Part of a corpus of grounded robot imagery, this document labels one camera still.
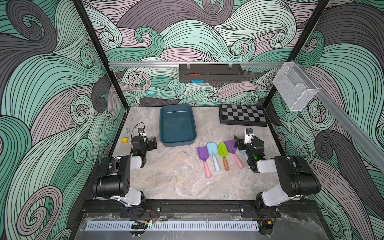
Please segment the purple shovel pink handle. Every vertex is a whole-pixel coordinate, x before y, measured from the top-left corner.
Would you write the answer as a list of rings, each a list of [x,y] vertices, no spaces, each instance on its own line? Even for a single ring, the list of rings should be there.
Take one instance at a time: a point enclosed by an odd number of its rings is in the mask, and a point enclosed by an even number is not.
[[[240,161],[239,157],[236,155],[237,148],[235,147],[235,141],[234,140],[225,141],[225,145],[227,147],[228,152],[233,155],[238,167],[240,169],[243,169],[244,166]]]
[[[198,147],[198,155],[200,160],[203,161],[206,177],[209,179],[212,177],[210,169],[207,164],[207,159],[209,158],[209,152],[207,147]]]

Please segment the green shovel brown handle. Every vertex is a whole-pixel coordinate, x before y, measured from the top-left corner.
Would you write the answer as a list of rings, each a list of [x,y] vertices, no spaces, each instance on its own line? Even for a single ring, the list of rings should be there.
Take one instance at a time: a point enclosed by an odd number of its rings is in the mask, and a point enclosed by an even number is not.
[[[223,163],[224,163],[225,170],[229,171],[230,168],[229,168],[229,164],[228,164],[228,161],[227,161],[227,157],[229,155],[229,152],[227,150],[227,147],[226,147],[225,143],[221,142],[219,144],[218,151],[219,151],[219,155],[223,158]]]

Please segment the dark teal storage box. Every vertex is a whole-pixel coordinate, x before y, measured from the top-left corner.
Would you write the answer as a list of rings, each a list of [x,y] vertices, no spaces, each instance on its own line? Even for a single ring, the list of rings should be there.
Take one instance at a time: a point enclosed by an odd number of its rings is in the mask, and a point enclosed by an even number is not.
[[[191,106],[182,104],[161,108],[160,140],[165,147],[191,145],[196,138],[196,123]]]

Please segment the light blue shovel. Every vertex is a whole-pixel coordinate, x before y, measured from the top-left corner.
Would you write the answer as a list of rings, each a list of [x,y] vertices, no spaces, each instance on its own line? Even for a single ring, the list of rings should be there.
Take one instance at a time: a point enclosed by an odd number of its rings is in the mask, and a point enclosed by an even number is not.
[[[243,154],[245,156],[245,159],[247,160],[249,158],[248,154],[246,153],[246,151],[240,151],[241,154]]]
[[[215,143],[208,143],[207,144],[207,148],[208,148],[209,154],[213,157],[213,162],[214,162],[214,166],[215,166],[216,172],[220,172],[221,169],[220,169],[219,163],[218,163],[217,158],[216,158],[216,155],[218,154],[218,146],[217,146],[217,144],[215,144]]]

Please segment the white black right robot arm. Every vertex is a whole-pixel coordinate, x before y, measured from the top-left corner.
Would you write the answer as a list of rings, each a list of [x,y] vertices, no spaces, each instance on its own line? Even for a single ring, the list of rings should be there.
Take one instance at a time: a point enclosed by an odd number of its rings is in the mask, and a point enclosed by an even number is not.
[[[247,135],[243,139],[234,136],[234,146],[246,153],[247,163],[257,174],[277,174],[279,183],[260,192],[254,203],[254,211],[260,215],[262,209],[278,207],[295,198],[310,196],[321,191],[321,184],[309,164],[301,156],[277,156],[264,158],[264,142]]]

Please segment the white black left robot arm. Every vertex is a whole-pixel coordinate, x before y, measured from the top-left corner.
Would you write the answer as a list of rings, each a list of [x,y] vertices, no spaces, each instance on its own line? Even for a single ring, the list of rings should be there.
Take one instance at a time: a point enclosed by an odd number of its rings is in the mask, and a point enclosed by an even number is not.
[[[135,136],[130,155],[103,158],[93,186],[94,196],[116,200],[126,207],[142,205],[145,196],[131,187],[131,170],[143,168],[147,152],[157,147],[156,138],[149,140],[146,136]]]

